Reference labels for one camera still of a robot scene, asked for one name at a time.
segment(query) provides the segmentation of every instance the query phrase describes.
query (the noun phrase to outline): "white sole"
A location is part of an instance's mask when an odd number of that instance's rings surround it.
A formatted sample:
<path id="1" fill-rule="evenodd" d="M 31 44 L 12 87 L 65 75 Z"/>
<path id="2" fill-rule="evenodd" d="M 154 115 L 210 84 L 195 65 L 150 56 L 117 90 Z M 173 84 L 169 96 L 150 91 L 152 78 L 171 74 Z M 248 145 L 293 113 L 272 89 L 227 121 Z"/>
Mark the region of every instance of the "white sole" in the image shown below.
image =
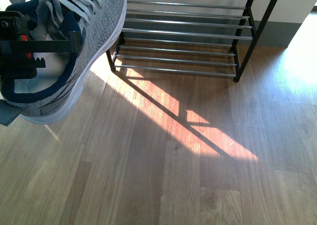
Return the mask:
<path id="1" fill-rule="evenodd" d="M 36 124 L 51 124 L 51 123 L 58 122 L 69 115 L 71 110 L 76 105 L 79 97 L 81 96 L 81 93 L 84 89 L 86 77 L 90 71 L 92 64 L 103 53 L 109 50 L 109 48 L 112 47 L 115 41 L 118 39 L 124 24 L 126 9 L 127 9 L 127 0 L 124 0 L 124 7 L 122 10 L 122 14 L 119 19 L 118 25 L 116 26 L 114 32 L 109 37 L 109 39 L 104 43 L 104 45 L 97 51 L 97 53 L 89 61 L 89 63 L 87 64 L 87 67 L 84 69 L 83 73 L 79 76 L 75 85 L 73 86 L 73 89 L 71 90 L 70 95 L 68 99 L 66 100 L 65 104 L 57 112 L 51 115 L 43 116 L 43 117 L 29 117 L 29 116 L 20 115 L 23 119 L 32 123 L 36 123 Z"/>

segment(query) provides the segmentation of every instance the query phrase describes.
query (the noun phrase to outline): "gray sneaker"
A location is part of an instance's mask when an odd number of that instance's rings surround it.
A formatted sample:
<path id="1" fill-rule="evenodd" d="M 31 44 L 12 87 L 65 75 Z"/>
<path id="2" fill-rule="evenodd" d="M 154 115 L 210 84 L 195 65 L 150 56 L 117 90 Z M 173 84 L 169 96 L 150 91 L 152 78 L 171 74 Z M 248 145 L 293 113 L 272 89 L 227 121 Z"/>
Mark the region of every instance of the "gray sneaker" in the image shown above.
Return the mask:
<path id="1" fill-rule="evenodd" d="M 32 58 L 34 64 L 45 61 L 46 68 L 38 68 L 32 77 L 25 76 L 22 66 L 10 70 L 3 67 L 1 70 L 0 66 L 0 90 L 5 100 L 0 103 L 0 123 L 8 125 L 19 113 L 33 123 L 57 122 L 76 104 L 93 62 L 121 33 L 127 0 L 10 1 L 13 4 L 5 12 L 18 12 L 25 20 L 28 43 L 51 41 L 53 44 L 77 39 L 80 52 L 23 53 L 23 57 Z M 73 32 L 78 33 L 77 38 L 71 35 Z M 5 47 L 5 41 L 1 41 L 3 52 Z M 19 60 L 19 57 L 11 57 L 9 62 L 15 66 L 31 62 L 30 59 Z"/>

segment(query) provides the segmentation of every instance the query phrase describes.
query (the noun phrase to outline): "red part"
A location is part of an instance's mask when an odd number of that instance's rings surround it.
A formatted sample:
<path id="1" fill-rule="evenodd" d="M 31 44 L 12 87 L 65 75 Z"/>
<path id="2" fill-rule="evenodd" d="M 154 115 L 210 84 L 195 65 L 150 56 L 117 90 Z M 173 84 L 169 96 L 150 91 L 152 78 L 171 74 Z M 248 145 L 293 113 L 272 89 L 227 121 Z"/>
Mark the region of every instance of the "red part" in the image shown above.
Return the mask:
<path id="1" fill-rule="evenodd" d="M 26 35 L 21 35 L 21 40 L 25 42 L 25 41 L 28 40 L 28 37 Z M 32 58 L 32 54 L 31 53 L 26 53 L 25 55 L 26 55 L 27 58 Z"/>

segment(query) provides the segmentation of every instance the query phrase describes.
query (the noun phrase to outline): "chrome rod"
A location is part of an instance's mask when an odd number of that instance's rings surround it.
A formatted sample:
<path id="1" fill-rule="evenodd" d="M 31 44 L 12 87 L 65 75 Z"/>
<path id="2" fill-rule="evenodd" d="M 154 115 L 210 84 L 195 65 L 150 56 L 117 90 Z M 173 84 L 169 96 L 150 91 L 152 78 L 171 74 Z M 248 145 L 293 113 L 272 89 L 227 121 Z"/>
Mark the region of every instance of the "chrome rod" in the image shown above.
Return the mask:
<path id="1" fill-rule="evenodd" d="M 198 61 L 198 60 L 180 60 L 180 59 L 156 58 L 156 57 L 147 57 L 147 56 L 128 56 L 128 55 L 116 55 L 116 56 L 117 56 L 117 58 L 127 58 L 127 59 L 170 61 L 170 62 L 206 64 L 206 65 L 219 65 L 219 66 L 227 66 L 227 67 L 236 66 L 236 64 L 233 64 L 233 63 L 223 63 L 223 62 Z"/>
<path id="2" fill-rule="evenodd" d="M 185 54 L 200 54 L 200 55 L 211 55 L 211 56 L 235 56 L 230 53 L 211 53 L 211 52 L 199 52 L 199 51 L 185 51 L 185 50 L 174 50 L 174 49 L 162 49 L 162 48 L 144 48 L 144 47 L 132 47 L 132 46 L 119 46 L 121 49 L 130 50 L 143 50 L 143 51 L 158 51 L 158 52 L 170 52 L 170 53 L 185 53 Z"/>
<path id="3" fill-rule="evenodd" d="M 159 39 L 149 39 L 149 38 L 124 38 L 124 39 L 131 40 L 131 41 L 142 41 L 142 42 L 151 41 L 151 42 L 157 42 L 157 43 L 193 44 L 193 45 L 204 45 L 204 46 L 223 47 L 223 48 L 232 47 L 231 44 L 183 42 L 183 41 L 159 40 Z"/>
<path id="4" fill-rule="evenodd" d="M 218 28 L 241 28 L 241 29 L 246 28 L 246 29 L 252 29 L 252 26 L 241 26 L 241 25 L 233 25 L 233 24 L 166 21 L 166 20 L 139 19 L 139 18 L 126 18 L 125 21 L 126 22 L 140 22 L 140 23 L 181 24 L 181 25 L 206 26 L 206 27 L 218 27 Z"/>
<path id="5" fill-rule="evenodd" d="M 207 18 L 220 18 L 220 19 L 249 19 L 249 16 L 241 15 L 220 15 L 220 14 L 206 14 L 206 13 L 187 13 L 187 12 L 172 12 L 172 11 L 159 11 L 159 10 L 142 10 L 142 9 L 128 9 L 127 13 L 147 13 L 159 15 L 176 15 L 176 16 L 190 16 L 190 17 L 207 17 Z"/>
<path id="6" fill-rule="evenodd" d="M 152 1 L 132 1 L 132 0 L 129 0 L 128 3 L 169 5 L 169 6 L 185 6 L 185 7 L 200 7 L 200 8 L 223 8 L 223 9 L 238 9 L 238 10 L 245 10 L 246 9 L 245 7 L 234 7 L 234 6 L 191 4 L 191 3 L 168 3 L 168 2 L 152 2 Z"/>
<path id="7" fill-rule="evenodd" d="M 133 65 L 115 65 L 118 68 L 131 68 L 131 69 L 144 69 L 144 70 L 154 70 L 161 72 L 172 72 L 172 73 L 186 73 L 186 74 L 197 74 L 197 75 L 206 75 L 206 76 L 217 76 L 217 77 L 236 77 L 235 74 L 226 74 L 226 73 L 217 73 L 217 72 L 206 72 L 206 71 L 193 71 L 193 70 L 173 70 L 173 69 L 164 69 L 164 68 L 153 68 L 153 67 L 143 67 L 143 66 L 133 66 Z"/>
<path id="8" fill-rule="evenodd" d="M 134 28 L 123 28 L 123 32 L 130 33 L 153 33 L 153 34 L 167 34 L 177 36 L 192 36 L 192 37 L 204 37 L 204 38 L 222 38 L 222 39 L 238 39 L 238 40 L 249 40 L 252 37 L 235 36 L 235 35 L 220 35 L 220 34 L 207 34 L 207 33 L 185 33 L 185 32 L 174 32 L 174 31 L 161 31 L 161 30 L 146 30 L 146 29 L 134 29 Z"/>

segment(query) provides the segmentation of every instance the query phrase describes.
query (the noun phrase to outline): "black clip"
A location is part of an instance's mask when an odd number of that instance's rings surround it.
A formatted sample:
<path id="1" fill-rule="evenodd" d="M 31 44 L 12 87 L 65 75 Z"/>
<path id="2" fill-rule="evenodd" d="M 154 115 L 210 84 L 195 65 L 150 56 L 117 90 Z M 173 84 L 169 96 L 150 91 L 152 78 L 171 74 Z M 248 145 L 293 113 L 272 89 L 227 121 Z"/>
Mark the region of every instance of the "black clip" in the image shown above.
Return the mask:
<path id="1" fill-rule="evenodd" d="M 19 12 L 0 11 L 0 75 L 3 79 L 32 79 L 37 68 L 45 68 L 44 59 L 33 53 L 77 53 L 81 51 L 78 32 L 69 32 L 69 40 L 33 41 L 26 21 Z"/>

